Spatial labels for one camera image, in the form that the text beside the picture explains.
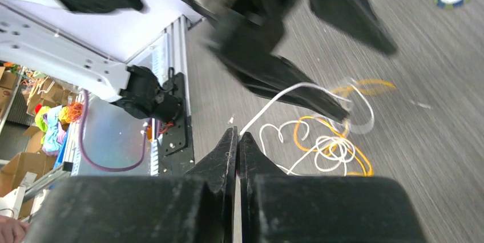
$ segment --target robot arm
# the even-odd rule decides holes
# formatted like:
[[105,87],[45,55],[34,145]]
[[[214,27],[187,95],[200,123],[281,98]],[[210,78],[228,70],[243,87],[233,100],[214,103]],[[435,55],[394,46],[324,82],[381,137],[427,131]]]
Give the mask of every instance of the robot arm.
[[0,5],[2,59],[46,71],[55,78],[91,91],[138,119],[174,122],[183,98],[164,90],[145,67],[109,61]]
[[[74,13],[110,13],[126,8],[144,10],[141,0],[59,1]],[[208,34],[205,45],[250,92],[272,98],[294,84],[314,83],[291,61],[271,54],[285,34],[283,19],[297,0],[182,1],[212,24],[213,30]],[[321,20],[353,38],[384,54],[396,52],[393,40],[379,23],[368,0],[310,0],[310,4],[312,11]],[[30,63],[28,66],[44,68],[44,64],[53,61],[48,58],[49,51],[40,51],[45,59],[38,59],[35,66]],[[124,108],[137,118],[162,118],[166,121],[167,118],[160,117],[160,111],[156,110],[166,106],[161,105],[161,102],[174,109],[169,111],[169,115],[177,112],[175,99],[166,96],[149,71],[111,64],[114,75],[106,74],[104,60],[93,58],[89,59],[92,63],[86,63],[85,58],[76,56],[79,59],[72,64],[69,63],[73,62],[69,56],[65,57],[60,60],[62,64],[58,64],[55,59],[56,66],[60,66],[54,76],[72,82],[72,78],[79,73],[82,75],[78,77],[80,86],[98,93],[104,100]],[[141,82],[150,88],[140,88]],[[348,116],[348,112],[337,101],[320,90],[299,88],[285,94],[279,101],[311,109],[333,120],[341,121]]]

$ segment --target gray carpet floor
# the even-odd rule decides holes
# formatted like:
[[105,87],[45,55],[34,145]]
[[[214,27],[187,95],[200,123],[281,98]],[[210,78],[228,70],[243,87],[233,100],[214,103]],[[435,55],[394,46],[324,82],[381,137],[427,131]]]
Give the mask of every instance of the gray carpet floor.
[[[346,76],[392,82],[396,90],[368,97],[376,114],[373,130],[352,135],[351,141],[376,175],[394,178],[408,191],[429,242],[482,242],[484,0],[456,10],[441,10],[433,0],[370,1],[397,41],[398,55],[385,58],[318,21],[307,0],[288,16],[288,34],[278,53],[322,86],[335,86]],[[204,22],[187,38],[196,160],[227,127],[241,129],[267,102],[243,90],[201,47],[208,29]],[[250,131],[257,136],[265,123],[277,125],[309,113],[276,103]],[[363,108],[352,116],[356,122],[367,117]],[[292,129],[283,133],[288,137],[284,144],[274,130],[264,133],[264,141],[268,156],[290,167],[302,152],[291,141]],[[312,141],[318,133],[311,132]],[[295,171],[318,174],[309,158]]]

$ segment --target wire bundle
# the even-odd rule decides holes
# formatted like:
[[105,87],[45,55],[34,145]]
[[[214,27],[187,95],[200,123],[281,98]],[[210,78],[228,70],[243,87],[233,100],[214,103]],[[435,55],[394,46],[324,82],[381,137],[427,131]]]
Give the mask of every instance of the wire bundle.
[[[319,90],[323,90],[326,93],[332,95],[334,98],[342,101],[342,105],[344,107],[346,106],[347,108],[348,108],[349,103],[353,103],[347,97],[353,91],[355,91],[363,99],[363,101],[365,102],[366,106],[368,107],[368,109],[370,111],[371,117],[370,117],[370,120],[366,124],[353,125],[353,124],[351,124],[350,120],[346,119],[346,120],[344,120],[344,122],[342,124],[339,124],[341,127],[344,128],[342,130],[342,132],[340,132],[336,128],[337,123],[335,121],[329,120],[326,117],[323,117],[321,115],[303,116],[299,120],[287,121],[287,122],[283,123],[282,125],[280,125],[279,127],[277,127],[273,124],[267,123],[267,124],[263,125],[259,130],[259,138],[260,138],[260,143],[261,143],[261,149],[262,149],[263,154],[267,156],[267,152],[266,152],[265,145],[264,145],[264,140],[262,138],[262,132],[265,128],[267,128],[267,127],[274,128],[277,131],[279,141],[281,143],[283,143],[284,137],[281,133],[281,130],[284,127],[286,127],[290,124],[295,124],[296,126],[295,126],[294,132],[293,132],[293,141],[298,146],[298,148],[300,148],[305,153],[290,168],[286,168],[282,165],[277,164],[277,166],[279,168],[281,168],[282,170],[286,171],[286,173],[288,175],[298,175],[299,176],[299,174],[295,173],[293,170],[307,156],[309,156],[311,153],[314,153],[314,166],[320,172],[326,173],[326,172],[335,171],[338,167],[340,167],[342,165],[343,168],[344,168],[344,171],[343,171],[344,176],[347,176],[347,175],[373,176],[374,172],[373,172],[373,167],[372,167],[370,161],[360,151],[360,149],[358,147],[356,147],[348,139],[348,135],[349,135],[350,132],[359,133],[359,134],[368,133],[374,126],[374,111],[373,111],[370,103],[366,99],[365,95],[377,95],[377,94],[380,94],[382,92],[386,92],[389,89],[395,88],[395,86],[393,84],[389,83],[389,82],[386,82],[386,81],[383,81],[383,80],[378,80],[378,79],[367,79],[367,80],[361,80],[359,82],[356,82],[355,80],[351,79],[351,81],[353,82],[353,84],[350,84],[350,85],[345,86],[345,87],[337,88],[337,89],[333,90],[332,92],[329,92],[328,90],[326,90],[326,89],[324,89],[320,86],[317,86],[315,84],[312,84],[312,83],[299,83],[299,84],[296,84],[292,87],[289,87],[288,89],[282,91],[277,96],[275,96],[271,101],[269,101],[269,103],[265,107],[263,107],[263,109],[244,127],[244,129],[241,132],[241,135],[243,135],[247,131],[247,129],[269,108],[269,106],[273,102],[275,102],[277,99],[279,99],[284,94],[286,94],[286,93],[288,93],[288,92],[290,92],[290,91],[292,91],[296,88],[310,87],[310,88],[316,88],[316,89],[319,89]],[[356,87],[356,86],[364,86],[364,85],[369,85],[369,84],[379,84],[381,86],[379,88],[377,87],[377,88],[364,88],[364,89],[359,89],[359,88]],[[317,122],[319,122],[319,123],[323,124],[324,126],[328,127],[331,130],[331,132],[334,134],[334,136],[325,136],[325,135],[319,136],[316,139],[315,144],[312,148],[303,147],[299,143],[298,131],[299,131],[300,124],[305,125],[306,130],[305,130],[303,137],[301,138],[301,141],[304,141],[309,136],[309,124],[305,121],[305,120],[308,120],[308,119],[316,120]],[[329,168],[321,167],[320,163],[319,163],[320,159],[326,159],[328,161],[334,162],[334,164]],[[361,172],[348,172],[348,164],[351,163],[353,160],[356,160],[356,162],[359,163],[359,165],[361,166],[361,169],[362,169]]]
[[83,104],[80,102],[73,102],[66,106],[66,114],[64,117],[64,121],[67,123],[73,123],[78,120],[80,120],[80,117],[82,116],[82,108]]
[[[152,139],[152,137],[153,137],[152,125],[147,125],[147,126],[148,126],[148,130],[146,132],[146,137],[148,138],[149,141],[153,141],[153,139]],[[156,134],[156,138],[158,138],[160,135],[166,133],[168,131],[168,129],[170,129],[170,127],[173,127],[173,126],[174,126],[173,122],[166,123],[164,126],[162,126],[158,130],[158,133]]]

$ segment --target finger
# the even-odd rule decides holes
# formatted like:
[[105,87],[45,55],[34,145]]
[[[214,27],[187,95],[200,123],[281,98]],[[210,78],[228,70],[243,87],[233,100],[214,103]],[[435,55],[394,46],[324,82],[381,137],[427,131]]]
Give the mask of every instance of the finger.
[[2,227],[2,235],[5,243],[13,243],[14,242],[14,231],[11,224],[5,225]]
[[21,222],[13,227],[14,241],[13,243],[20,243],[25,237],[26,231],[23,229]]
[[23,230],[24,230],[25,232],[27,232],[27,231],[29,230],[29,228],[30,228],[30,224],[29,224],[29,223],[27,223],[27,222],[21,222],[21,221],[20,221],[20,222],[19,222],[19,224],[20,224],[20,226],[23,228]]

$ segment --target black robotic arm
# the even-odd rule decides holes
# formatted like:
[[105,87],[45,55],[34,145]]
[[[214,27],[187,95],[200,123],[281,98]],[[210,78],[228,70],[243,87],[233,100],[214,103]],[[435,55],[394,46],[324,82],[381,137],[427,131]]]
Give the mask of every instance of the black robotic arm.
[[[236,198],[240,178],[240,205]],[[235,215],[240,206],[240,216]],[[287,176],[229,128],[183,176],[71,177],[25,243],[425,243],[405,190],[382,177]]]
[[[73,13],[111,13],[117,9],[145,8],[141,0],[60,0]],[[271,54],[285,34],[283,20],[297,0],[182,0],[205,16],[213,26],[207,48],[245,88],[257,96],[272,98],[282,90],[301,82],[313,83],[304,72],[282,56]],[[324,22],[383,54],[397,51],[392,38],[379,23],[368,0],[310,0],[312,11]],[[160,92],[143,95],[143,103],[129,94],[143,90],[125,90],[123,107],[139,118],[159,117],[163,107],[156,100]],[[298,88],[279,101],[311,109],[333,120],[347,117],[337,101],[324,91]]]

